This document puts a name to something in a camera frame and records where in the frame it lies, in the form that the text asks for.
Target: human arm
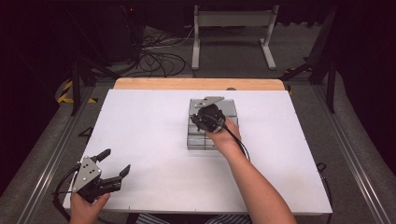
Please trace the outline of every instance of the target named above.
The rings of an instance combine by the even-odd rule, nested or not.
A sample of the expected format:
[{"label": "human arm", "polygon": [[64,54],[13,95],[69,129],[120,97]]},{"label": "human arm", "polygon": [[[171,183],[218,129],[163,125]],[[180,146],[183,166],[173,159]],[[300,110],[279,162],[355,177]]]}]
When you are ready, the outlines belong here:
[{"label": "human arm", "polygon": [[[239,129],[232,121],[226,119],[225,124],[241,139]],[[296,223],[282,196],[245,157],[226,130],[206,134],[229,163],[253,223]]]},{"label": "human arm", "polygon": [[95,203],[88,203],[77,193],[70,196],[71,202],[71,218],[70,224],[92,224],[96,223],[100,211],[110,198],[110,194],[106,193],[96,200]]}]

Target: white tabletop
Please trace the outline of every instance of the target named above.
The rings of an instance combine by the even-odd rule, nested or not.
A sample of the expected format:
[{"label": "white tabletop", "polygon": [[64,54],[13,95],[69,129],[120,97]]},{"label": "white tabletop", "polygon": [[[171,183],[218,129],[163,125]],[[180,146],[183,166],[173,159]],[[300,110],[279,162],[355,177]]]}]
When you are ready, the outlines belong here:
[{"label": "white tabletop", "polygon": [[111,155],[98,162],[101,177],[116,176],[128,164],[131,171],[105,209],[246,213],[222,155],[187,149],[190,99],[205,96],[234,99],[251,162],[293,214],[332,212],[287,91],[110,90],[84,156],[111,148]]}]

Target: forearm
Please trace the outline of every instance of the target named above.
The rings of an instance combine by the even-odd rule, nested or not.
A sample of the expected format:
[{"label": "forearm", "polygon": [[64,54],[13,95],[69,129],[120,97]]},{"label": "forearm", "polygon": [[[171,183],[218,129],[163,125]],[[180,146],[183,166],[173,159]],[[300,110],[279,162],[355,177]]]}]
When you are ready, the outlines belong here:
[{"label": "forearm", "polygon": [[271,183],[242,153],[228,151],[232,153],[224,156],[253,223],[295,223],[289,207]]}]

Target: gray carpet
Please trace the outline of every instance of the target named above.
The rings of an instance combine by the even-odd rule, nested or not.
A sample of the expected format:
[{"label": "gray carpet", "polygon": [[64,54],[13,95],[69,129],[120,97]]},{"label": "gray carpet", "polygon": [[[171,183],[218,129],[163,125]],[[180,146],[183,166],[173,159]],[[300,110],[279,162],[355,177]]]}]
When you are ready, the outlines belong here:
[{"label": "gray carpet", "polygon": [[[268,70],[259,46],[258,40],[262,37],[263,28],[246,28],[238,35],[229,35],[221,30],[208,30],[201,35],[201,63],[195,75],[197,77],[280,77],[285,69],[304,63],[303,57],[309,54],[318,29],[318,26],[306,28],[303,25],[288,27],[278,25],[270,42],[277,66],[275,71]],[[192,41],[187,40],[181,46],[153,49],[153,51],[175,53],[190,63]],[[181,74],[192,76],[192,71],[186,67]],[[309,74],[301,74],[287,81],[286,84],[291,85],[293,92],[291,100],[314,160],[327,164],[325,175],[332,191],[334,211],[331,223],[380,223],[375,220],[356,181],[356,176],[351,172],[342,145],[315,87],[310,86],[306,81],[308,76]],[[51,204],[51,193],[67,170],[81,158],[87,138],[78,137],[78,134],[89,127],[94,127],[106,93],[113,83],[109,78],[104,77],[93,90],[82,88],[83,91],[92,91],[91,97],[98,98],[99,101],[97,104],[85,104],[82,108],[65,146],[65,153],[59,165],[55,167],[55,175],[49,180],[44,197],[37,202],[37,210],[31,215],[31,223],[65,223],[64,218]],[[379,201],[387,211],[390,223],[395,223],[396,178],[376,152],[373,143],[353,113],[340,77],[337,77],[334,105],[335,116],[340,121],[363,170],[371,180]],[[0,199],[0,223],[17,223],[19,220],[26,201],[35,190],[40,174],[46,168],[53,150],[62,138],[71,110],[70,104],[61,104],[47,130],[43,132],[22,168],[8,186]],[[125,223],[127,215],[104,212],[101,217],[114,223]],[[299,223],[326,223],[326,219],[327,216],[297,217]]]}]

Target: human hand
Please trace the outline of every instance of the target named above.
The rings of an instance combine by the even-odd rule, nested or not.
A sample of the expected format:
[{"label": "human hand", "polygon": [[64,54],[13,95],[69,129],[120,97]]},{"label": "human hand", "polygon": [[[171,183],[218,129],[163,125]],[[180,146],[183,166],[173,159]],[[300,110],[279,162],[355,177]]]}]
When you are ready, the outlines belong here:
[{"label": "human hand", "polygon": [[70,224],[92,224],[96,223],[100,211],[110,198],[106,193],[97,198],[95,203],[88,203],[79,194],[72,193],[70,196],[71,218]]},{"label": "human hand", "polygon": [[[226,119],[225,125],[239,140],[241,140],[239,127],[234,124],[232,120]],[[206,132],[206,135],[213,140],[216,148],[221,154],[223,154],[224,157],[228,158],[228,156],[232,154],[242,153],[241,149],[239,148],[233,137],[224,128],[221,129],[218,133]]]}]

